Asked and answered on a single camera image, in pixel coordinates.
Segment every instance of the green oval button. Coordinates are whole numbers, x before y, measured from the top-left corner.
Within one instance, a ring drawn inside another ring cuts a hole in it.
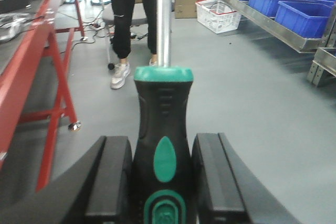
[[[167,136],[159,141],[154,154],[154,173],[163,183],[173,179],[176,173],[176,153],[174,146]]]

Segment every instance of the white plastic basket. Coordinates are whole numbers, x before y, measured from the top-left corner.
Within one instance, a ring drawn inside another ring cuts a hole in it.
[[[220,0],[196,2],[197,21],[216,34],[238,28],[241,14]]]

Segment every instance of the person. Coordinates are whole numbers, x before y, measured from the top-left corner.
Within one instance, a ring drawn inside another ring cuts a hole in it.
[[[135,0],[112,0],[114,12],[114,38],[113,51],[119,58],[111,79],[111,88],[119,89],[125,84],[126,77],[130,74],[128,55],[131,52],[130,26]],[[152,54],[149,65],[158,63],[156,54],[156,0],[142,0],[148,23],[148,48]]]

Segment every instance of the table caster wheel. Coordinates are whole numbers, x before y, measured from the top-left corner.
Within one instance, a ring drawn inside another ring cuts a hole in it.
[[[69,124],[68,130],[69,131],[78,131],[78,130],[80,130],[81,126],[82,126],[81,122],[77,121],[76,123]]]
[[[113,70],[114,69],[114,64],[113,63],[109,63],[107,65],[107,67],[110,69],[110,70]]]

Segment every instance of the cardboard box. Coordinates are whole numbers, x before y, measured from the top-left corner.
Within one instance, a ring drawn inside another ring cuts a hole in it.
[[[196,1],[175,0],[175,18],[197,18]]]

